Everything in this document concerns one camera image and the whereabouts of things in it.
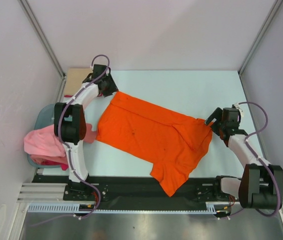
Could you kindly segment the orange t shirt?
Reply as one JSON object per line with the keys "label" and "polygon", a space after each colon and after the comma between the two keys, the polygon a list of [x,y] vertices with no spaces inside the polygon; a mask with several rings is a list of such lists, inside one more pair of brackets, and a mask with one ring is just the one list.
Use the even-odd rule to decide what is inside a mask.
{"label": "orange t shirt", "polygon": [[150,175],[172,197],[208,153],[211,128],[193,118],[117,92],[97,124],[97,140],[152,163]]}

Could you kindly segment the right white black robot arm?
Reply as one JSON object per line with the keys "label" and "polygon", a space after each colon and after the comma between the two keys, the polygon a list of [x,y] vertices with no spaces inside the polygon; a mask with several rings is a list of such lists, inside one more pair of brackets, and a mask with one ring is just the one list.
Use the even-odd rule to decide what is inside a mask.
{"label": "right white black robot arm", "polygon": [[219,184],[213,186],[212,195],[218,201],[232,195],[244,209],[278,212],[283,204],[283,169],[257,154],[248,133],[240,129],[241,118],[235,106],[218,107],[204,122],[243,166],[240,179],[218,176]]}

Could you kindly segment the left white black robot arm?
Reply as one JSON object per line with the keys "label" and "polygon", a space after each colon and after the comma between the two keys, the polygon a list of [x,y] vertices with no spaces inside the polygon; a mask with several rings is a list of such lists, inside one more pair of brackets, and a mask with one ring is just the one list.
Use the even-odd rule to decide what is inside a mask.
{"label": "left white black robot arm", "polygon": [[85,109],[96,97],[108,97],[117,91],[110,67],[94,64],[92,73],[83,80],[80,89],[67,102],[54,105],[54,134],[65,149],[69,169],[65,199],[77,196],[86,200],[94,191],[86,182],[89,173],[83,150],[84,138],[88,132]]}

